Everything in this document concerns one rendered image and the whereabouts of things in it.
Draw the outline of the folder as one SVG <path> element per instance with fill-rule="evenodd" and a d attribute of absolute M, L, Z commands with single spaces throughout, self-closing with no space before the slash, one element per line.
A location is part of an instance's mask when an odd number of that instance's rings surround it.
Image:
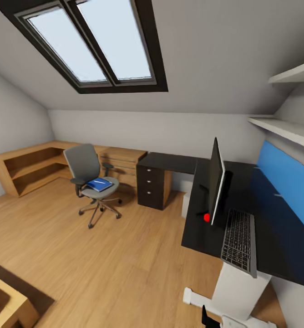
<path fill-rule="evenodd" d="M 111 186 L 112 183 L 104 180 L 103 178 L 98 177 L 98 178 L 90 181 L 89 183 L 87 183 L 87 185 L 100 192 L 100 191 L 108 188 L 109 186 Z"/>

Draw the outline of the monitor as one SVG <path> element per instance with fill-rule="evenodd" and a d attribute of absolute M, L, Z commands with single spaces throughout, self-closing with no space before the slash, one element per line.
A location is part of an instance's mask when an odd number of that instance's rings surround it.
<path fill-rule="evenodd" d="M 209 189 L 203 185 L 199 185 L 209 192 L 209 209 L 201 213 L 196 213 L 197 216 L 205 214 L 204 220 L 208 221 L 210 225 L 215 220 L 218 204 L 226 204 L 232 177 L 233 172 L 225 169 L 218 138 L 215 137 L 209 166 Z"/>

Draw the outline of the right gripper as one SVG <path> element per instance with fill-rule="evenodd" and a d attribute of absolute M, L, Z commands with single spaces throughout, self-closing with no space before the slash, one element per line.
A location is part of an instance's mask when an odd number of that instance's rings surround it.
<path fill-rule="evenodd" d="M 219 322 L 207 316 L 205 305 L 202 309 L 202 324 L 206 325 L 205 328 L 221 328 Z"/>

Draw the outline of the swivel chair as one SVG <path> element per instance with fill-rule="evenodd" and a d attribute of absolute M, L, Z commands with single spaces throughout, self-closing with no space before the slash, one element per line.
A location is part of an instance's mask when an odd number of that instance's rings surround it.
<path fill-rule="evenodd" d="M 72 184 L 76 184 L 76 195 L 78 198 L 87 196 L 88 198 L 93 199 L 93 202 L 91 202 L 90 205 L 79 209 L 79 215 L 83 214 L 81 211 L 82 209 L 98 205 L 93 217 L 91 218 L 88 228 L 92 228 L 91 223 L 98 209 L 100 208 L 100 211 L 103 212 L 103 206 L 107 207 L 110 211 L 115 213 L 117 218 L 120 218 L 117 212 L 105 204 L 106 202 L 113 200 L 119 200 L 119 203 L 122 202 L 120 198 L 105 200 L 106 197 L 113 194 L 119 187 L 118 179 L 107 176 L 108 169 L 113 168 L 113 165 L 103 164 L 103 167 L 106 167 L 103 179 L 111 182 L 112 185 L 99 192 L 87 185 L 87 183 L 99 177 L 101 169 L 93 145 L 91 143 L 79 144 L 77 146 L 65 149 L 63 153 L 72 172 L 73 179 L 70 181 Z"/>

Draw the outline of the keyboard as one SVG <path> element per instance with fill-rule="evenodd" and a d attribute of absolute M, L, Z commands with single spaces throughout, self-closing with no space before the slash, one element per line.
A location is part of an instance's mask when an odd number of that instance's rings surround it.
<path fill-rule="evenodd" d="M 254 215 L 229 209 L 220 259 L 257 278 Z"/>

